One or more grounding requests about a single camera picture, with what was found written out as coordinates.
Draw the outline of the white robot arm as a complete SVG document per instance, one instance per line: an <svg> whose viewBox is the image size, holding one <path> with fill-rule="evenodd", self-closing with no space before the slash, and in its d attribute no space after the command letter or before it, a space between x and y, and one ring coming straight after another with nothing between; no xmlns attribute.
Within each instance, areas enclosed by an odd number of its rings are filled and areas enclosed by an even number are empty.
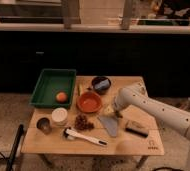
<svg viewBox="0 0 190 171"><path fill-rule="evenodd" d="M145 85L141 82L120 88L113 100L107 105L105 113L119 117L121 111L130 105L162 120L190 141L190 112L150 98L147 95ZM185 169L190 171L190 147Z"/></svg>

